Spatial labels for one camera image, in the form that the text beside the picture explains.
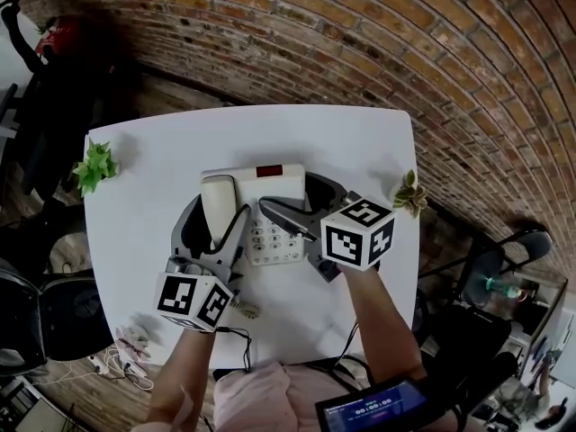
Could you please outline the black wrist display device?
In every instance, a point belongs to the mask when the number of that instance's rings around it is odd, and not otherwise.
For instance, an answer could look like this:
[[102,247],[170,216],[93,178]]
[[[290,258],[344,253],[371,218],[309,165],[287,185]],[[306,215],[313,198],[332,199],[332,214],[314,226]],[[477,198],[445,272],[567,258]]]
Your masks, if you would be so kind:
[[416,432],[447,406],[424,382],[392,379],[315,404],[321,432]]

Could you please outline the white table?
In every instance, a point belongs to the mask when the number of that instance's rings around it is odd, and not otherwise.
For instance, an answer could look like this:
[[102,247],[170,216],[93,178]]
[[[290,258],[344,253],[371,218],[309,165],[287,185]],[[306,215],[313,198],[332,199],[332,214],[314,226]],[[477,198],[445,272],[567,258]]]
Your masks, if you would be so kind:
[[[416,158],[410,117],[397,110],[329,105],[261,105],[180,112],[93,130],[109,142],[120,173],[85,198],[94,274],[111,329],[141,325],[150,361],[163,364],[181,328],[154,311],[157,278],[171,253],[171,233],[199,193],[201,173],[225,167],[300,163],[346,189],[385,200]],[[288,364],[362,353],[343,277],[327,283],[307,261],[238,263],[241,297],[256,319],[229,310],[213,368],[235,368],[249,351],[254,365]]]

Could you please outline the person's right forearm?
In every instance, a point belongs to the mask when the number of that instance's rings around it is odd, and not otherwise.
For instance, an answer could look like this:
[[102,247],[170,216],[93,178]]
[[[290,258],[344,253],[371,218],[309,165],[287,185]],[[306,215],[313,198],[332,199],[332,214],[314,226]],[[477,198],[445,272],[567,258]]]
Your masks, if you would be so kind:
[[417,340],[397,311],[378,272],[342,266],[373,378],[421,380],[427,376]]

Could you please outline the grey shell chair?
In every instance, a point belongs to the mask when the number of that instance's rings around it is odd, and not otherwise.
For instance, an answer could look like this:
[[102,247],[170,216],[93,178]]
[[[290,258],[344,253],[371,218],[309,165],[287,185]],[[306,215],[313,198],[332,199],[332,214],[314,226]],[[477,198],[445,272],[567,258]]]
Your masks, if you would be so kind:
[[0,377],[68,362],[113,343],[90,274],[44,274],[35,283],[0,259]]

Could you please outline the green potted plant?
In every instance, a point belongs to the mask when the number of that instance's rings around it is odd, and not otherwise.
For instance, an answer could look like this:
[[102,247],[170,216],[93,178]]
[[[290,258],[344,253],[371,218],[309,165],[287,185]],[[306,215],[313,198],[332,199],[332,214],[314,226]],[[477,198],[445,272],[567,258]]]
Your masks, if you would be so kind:
[[110,143],[89,139],[85,157],[76,163],[73,174],[77,176],[77,189],[82,198],[93,194],[100,182],[115,178],[119,174],[119,163],[113,158]]

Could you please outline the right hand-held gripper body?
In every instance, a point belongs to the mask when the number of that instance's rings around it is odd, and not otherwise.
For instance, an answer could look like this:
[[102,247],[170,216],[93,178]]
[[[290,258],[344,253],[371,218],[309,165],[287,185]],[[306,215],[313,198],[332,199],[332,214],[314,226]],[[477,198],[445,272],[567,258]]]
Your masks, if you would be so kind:
[[396,212],[371,196],[361,197],[320,220],[321,253],[314,266],[333,281],[341,266],[365,271],[391,249]]

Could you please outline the person's pink shirt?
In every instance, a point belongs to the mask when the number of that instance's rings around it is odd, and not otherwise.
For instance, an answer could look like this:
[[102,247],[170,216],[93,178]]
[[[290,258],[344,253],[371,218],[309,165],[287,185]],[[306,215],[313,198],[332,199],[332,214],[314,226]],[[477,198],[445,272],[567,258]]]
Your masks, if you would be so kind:
[[320,432],[315,405],[361,384],[305,364],[273,362],[250,373],[235,371],[215,383],[215,432]]

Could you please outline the black folding chair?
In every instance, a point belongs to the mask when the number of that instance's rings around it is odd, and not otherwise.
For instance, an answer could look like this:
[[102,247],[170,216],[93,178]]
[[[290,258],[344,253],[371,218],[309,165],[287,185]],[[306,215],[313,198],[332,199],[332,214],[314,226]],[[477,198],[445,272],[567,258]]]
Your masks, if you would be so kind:
[[[526,252],[526,258],[520,262],[507,256],[505,246],[516,244]],[[521,229],[513,235],[500,241],[491,239],[474,239],[466,256],[448,264],[420,273],[418,279],[430,276],[440,276],[443,272],[463,266],[460,278],[456,281],[454,297],[477,308],[485,307],[496,293],[487,292],[485,279],[513,274],[523,266],[527,266],[545,257],[552,249],[553,240],[547,229],[538,223]]]

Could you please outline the variegated potted plant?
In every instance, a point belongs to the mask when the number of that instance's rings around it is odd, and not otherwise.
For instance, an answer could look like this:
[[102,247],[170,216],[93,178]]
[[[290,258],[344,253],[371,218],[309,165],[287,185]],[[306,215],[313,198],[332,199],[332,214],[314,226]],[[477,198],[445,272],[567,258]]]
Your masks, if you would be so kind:
[[406,210],[414,219],[428,206],[426,189],[418,183],[416,173],[409,170],[400,182],[400,187],[392,191],[392,206]]

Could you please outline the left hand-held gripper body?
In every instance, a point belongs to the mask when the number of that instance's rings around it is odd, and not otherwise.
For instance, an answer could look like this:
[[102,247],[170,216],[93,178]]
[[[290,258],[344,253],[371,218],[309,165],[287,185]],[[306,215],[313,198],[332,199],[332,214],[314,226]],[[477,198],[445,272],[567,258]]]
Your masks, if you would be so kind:
[[172,255],[157,276],[154,311],[186,329],[214,332],[236,294],[237,262]]

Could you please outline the black mesh office chair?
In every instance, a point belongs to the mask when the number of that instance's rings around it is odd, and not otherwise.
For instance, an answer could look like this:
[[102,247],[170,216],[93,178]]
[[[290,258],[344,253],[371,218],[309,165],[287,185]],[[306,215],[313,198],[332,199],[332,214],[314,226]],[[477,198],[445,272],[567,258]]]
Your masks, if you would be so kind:
[[510,333],[508,320],[451,304],[425,317],[415,336],[421,346],[436,342],[423,356],[428,376],[468,414],[517,372],[517,358],[503,350]]

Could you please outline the green bottle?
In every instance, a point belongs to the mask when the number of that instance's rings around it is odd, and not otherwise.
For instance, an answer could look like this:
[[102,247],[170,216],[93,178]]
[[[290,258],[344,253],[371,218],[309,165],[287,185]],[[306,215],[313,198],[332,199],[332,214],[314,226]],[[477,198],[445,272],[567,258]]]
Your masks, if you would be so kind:
[[508,299],[524,301],[529,295],[527,289],[520,288],[513,283],[505,282],[501,277],[489,277],[485,279],[485,289],[489,293],[496,293]]

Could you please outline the beige telephone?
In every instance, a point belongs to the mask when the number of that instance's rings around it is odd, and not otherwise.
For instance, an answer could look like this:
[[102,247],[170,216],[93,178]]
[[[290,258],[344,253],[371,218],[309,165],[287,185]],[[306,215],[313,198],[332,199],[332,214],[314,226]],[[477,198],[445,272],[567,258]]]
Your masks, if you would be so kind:
[[262,197],[305,205],[305,171],[301,164],[223,168],[201,173],[202,206],[212,243],[218,246],[236,211],[251,208],[245,252],[252,266],[298,262],[303,240],[269,220],[259,209]]

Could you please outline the pink succulent plant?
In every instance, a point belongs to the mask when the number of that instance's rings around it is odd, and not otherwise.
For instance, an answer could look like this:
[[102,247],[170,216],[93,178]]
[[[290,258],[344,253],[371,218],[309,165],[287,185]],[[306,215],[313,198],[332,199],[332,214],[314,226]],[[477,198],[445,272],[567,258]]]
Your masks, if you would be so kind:
[[118,327],[115,330],[115,343],[120,352],[135,362],[150,359],[149,334],[141,325]]

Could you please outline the red container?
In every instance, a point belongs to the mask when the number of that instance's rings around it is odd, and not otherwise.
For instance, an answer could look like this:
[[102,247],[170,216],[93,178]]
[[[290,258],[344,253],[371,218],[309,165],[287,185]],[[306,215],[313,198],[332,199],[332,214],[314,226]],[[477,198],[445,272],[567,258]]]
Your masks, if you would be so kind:
[[65,57],[84,54],[91,48],[91,26],[85,17],[64,15],[50,21],[52,25],[41,35],[35,48],[38,55],[44,55],[47,47],[55,55]]

